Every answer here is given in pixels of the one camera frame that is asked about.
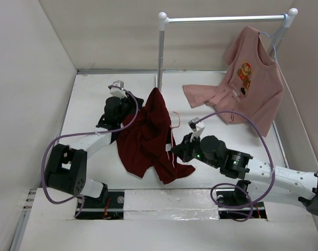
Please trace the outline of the pink wire hanger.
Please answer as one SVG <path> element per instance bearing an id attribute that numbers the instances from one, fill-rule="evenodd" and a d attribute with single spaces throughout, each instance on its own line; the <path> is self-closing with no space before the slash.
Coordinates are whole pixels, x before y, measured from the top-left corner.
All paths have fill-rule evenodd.
<path id="1" fill-rule="evenodd" d="M 170 159 L 171 160 L 171 163 L 172 163 L 172 166 L 173 166 L 173 168 L 175 168 L 175 157 L 174 157 L 174 153 L 172 152 L 172 148 L 174 147 L 174 136 L 173 136 L 173 130 L 174 129 L 176 129 L 176 128 L 179 128 L 180 127 L 180 125 L 181 125 L 181 118 L 180 118 L 180 115 L 176 112 L 176 111 L 173 111 L 173 113 L 175 114 L 175 115 L 177 115 L 177 117 L 178 117 L 178 125 L 175 125 L 175 126 L 172 126 L 172 125 L 170 125 L 170 128 L 171 128 L 171 159 L 170 159 L 170 157 L 168 157 L 168 159 Z"/>

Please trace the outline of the dark red t shirt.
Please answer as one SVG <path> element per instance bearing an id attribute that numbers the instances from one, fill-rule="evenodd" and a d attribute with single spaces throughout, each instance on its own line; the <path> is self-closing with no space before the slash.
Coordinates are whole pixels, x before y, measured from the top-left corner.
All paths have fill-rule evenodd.
<path id="1" fill-rule="evenodd" d="M 175 139 L 169 112 L 157 88 L 151 91 L 134 122 L 121 131 L 116 143 L 126 171 L 139 178 L 153 167 L 159 179 L 169 184 L 195 171 L 192 165 L 179 164 L 177 156 L 166 150 L 168 144 L 175 144 Z"/>

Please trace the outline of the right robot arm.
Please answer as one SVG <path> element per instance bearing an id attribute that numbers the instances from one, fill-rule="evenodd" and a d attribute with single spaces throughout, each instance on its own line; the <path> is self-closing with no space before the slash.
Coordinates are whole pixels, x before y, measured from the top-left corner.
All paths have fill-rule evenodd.
<path id="1" fill-rule="evenodd" d="M 231 209 L 233 214 L 249 203 L 274 201 L 304 207 L 318 216 L 318 171 L 272 168 L 250 154 L 228 149 L 213 135 L 192 139 L 188 134 L 171 151 L 183 162 L 196 159 L 237 181 L 229 190 L 213 188 L 210 192 L 214 202 Z"/>

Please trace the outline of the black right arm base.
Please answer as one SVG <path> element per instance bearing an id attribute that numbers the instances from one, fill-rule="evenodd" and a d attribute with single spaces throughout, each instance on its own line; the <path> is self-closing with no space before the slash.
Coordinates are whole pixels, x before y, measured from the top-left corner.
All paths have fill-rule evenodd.
<path id="1" fill-rule="evenodd" d="M 267 214 L 263 202 L 253 204 L 252 207 L 238 208 L 254 200 L 251 196 L 251 182 L 247 180 L 238 180 L 236 186 L 217 186 L 213 195 L 215 201 L 225 206 L 234 208 L 218 207 L 218 215 L 221 220 L 231 219 L 234 221 L 244 221 L 251 214 L 250 219 L 267 219 Z"/>

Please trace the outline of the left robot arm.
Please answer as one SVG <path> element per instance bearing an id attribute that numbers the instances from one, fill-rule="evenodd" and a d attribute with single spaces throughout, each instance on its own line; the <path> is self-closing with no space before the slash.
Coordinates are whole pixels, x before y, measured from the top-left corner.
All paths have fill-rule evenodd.
<path id="1" fill-rule="evenodd" d="M 87 199 L 96 207 L 105 206 L 108 202 L 108 187 L 87 178 L 87 160 L 117 139 L 125 118 L 128 115 L 135 116 L 143 103 L 143 99 L 131 94 L 108 98 L 94 133 L 71 145 L 57 144 L 52 148 L 43 172 L 45 186 Z"/>

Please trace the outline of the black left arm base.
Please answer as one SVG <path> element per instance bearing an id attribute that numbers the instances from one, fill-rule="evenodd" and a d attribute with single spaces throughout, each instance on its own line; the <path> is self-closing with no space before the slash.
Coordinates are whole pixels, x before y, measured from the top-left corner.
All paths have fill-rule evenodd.
<path id="1" fill-rule="evenodd" d="M 103 201 L 85 196 L 82 210 L 80 208 L 83 201 L 78 198 L 75 218 L 78 220 L 122 220 L 124 219 L 124 197 L 125 190 L 110 189 Z"/>

